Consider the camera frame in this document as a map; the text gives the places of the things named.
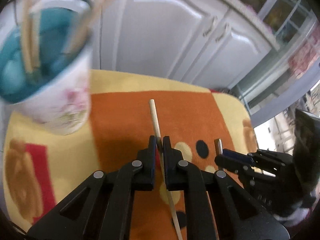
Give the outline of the metal spoon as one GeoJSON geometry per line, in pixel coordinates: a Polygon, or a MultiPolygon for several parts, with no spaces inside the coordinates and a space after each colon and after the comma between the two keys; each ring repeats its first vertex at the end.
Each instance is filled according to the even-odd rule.
{"type": "Polygon", "coordinates": [[[214,140],[214,146],[215,146],[216,156],[222,155],[223,154],[223,146],[222,146],[222,141],[220,138],[214,140]]]}

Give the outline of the wooden chopstick four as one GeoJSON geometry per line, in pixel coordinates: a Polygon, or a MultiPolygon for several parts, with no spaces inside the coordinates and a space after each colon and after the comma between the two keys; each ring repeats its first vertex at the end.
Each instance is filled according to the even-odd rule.
{"type": "Polygon", "coordinates": [[[174,228],[175,228],[176,235],[177,235],[178,239],[183,240],[180,225],[178,222],[177,213],[175,210],[174,200],[173,200],[171,192],[169,192],[167,190],[167,186],[165,183],[163,144],[162,144],[161,130],[160,130],[158,116],[157,116],[157,109],[156,109],[156,104],[155,104],[154,99],[149,100],[149,106],[150,106],[150,113],[151,113],[151,118],[152,118],[153,131],[154,131],[156,141],[157,141],[157,148],[158,148],[158,152],[159,152],[159,161],[160,161],[160,165],[161,165],[161,172],[162,172],[162,177],[163,177],[163,182],[164,182],[164,188],[165,188],[165,192],[167,195],[168,204],[170,207],[171,217],[172,217],[172,220],[174,223],[174,228]]]}

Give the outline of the wooden chopstick two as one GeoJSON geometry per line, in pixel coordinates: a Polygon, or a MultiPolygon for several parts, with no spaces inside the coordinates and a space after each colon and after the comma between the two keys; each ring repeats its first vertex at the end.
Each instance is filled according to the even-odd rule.
{"type": "Polygon", "coordinates": [[[77,21],[76,26],[65,49],[65,54],[75,54],[79,48],[85,43],[89,28],[95,19],[99,16],[104,6],[108,5],[112,0],[93,0],[93,6],[83,13],[77,21]]]}

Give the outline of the wooden chopstick three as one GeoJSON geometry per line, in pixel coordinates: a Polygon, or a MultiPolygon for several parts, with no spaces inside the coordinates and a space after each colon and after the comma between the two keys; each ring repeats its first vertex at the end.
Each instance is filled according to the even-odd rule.
{"type": "Polygon", "coordinates": [[[75,53],[85,43],[92,23],[113,1],[114,0],[97,0],[94,3],[93,8],[80,18],[80,22],[76,25],[76,28],[71,35],[66,53],[75,53]]]}

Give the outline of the light wooden chopstick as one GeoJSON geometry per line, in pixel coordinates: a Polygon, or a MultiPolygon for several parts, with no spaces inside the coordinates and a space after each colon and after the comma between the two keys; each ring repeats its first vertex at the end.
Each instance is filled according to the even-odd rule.
{"type": "Polygon", "coordinates": [[[41,11],[33,13],[31,29],[31,61],[33,70],[40,67],[40,20],[41,11]]]}

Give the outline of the wooden chopstick one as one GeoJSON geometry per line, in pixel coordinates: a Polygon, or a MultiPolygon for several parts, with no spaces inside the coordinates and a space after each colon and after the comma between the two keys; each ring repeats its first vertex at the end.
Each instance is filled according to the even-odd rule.
{"type": "Polygon", "coordinates": [[[33,71],[30,52],[31,21],[29,11],[32,0],[23,0],[22,22],[21,22],[21,48],[25,72],[31,74],[33,71]]]}

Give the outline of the orange yellow patterned mat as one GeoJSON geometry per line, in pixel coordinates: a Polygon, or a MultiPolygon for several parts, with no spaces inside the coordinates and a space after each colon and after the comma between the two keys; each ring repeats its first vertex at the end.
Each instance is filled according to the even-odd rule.
{"type": "Polygon", "coordinates": [[[48,132],[13,112],[4,150],[4,197],[10,220],[27,231],[96,170],[132,161],[153,135],[149,101],[161,134],[201,170],[215,172],[215,139],[247,154],[258,148],[244,105],[235,97],[157,77],[93,70],[91,113],[78,131],[48,132]]]}

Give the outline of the floral utensil holder bucket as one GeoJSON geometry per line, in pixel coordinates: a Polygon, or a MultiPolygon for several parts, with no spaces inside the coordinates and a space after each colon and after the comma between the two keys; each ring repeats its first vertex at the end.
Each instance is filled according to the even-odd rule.
{"type": "Polygon", "coordinates": [[[1,47],[1,99],[13,110],[60,135],[77,131],[91,110],[91,39],[76,53],[65,54],[77,15],[66,8],[41,12],[41,65],[33,74],[27,74],[24,68],[19,26],[12,29],[1,47]]]}

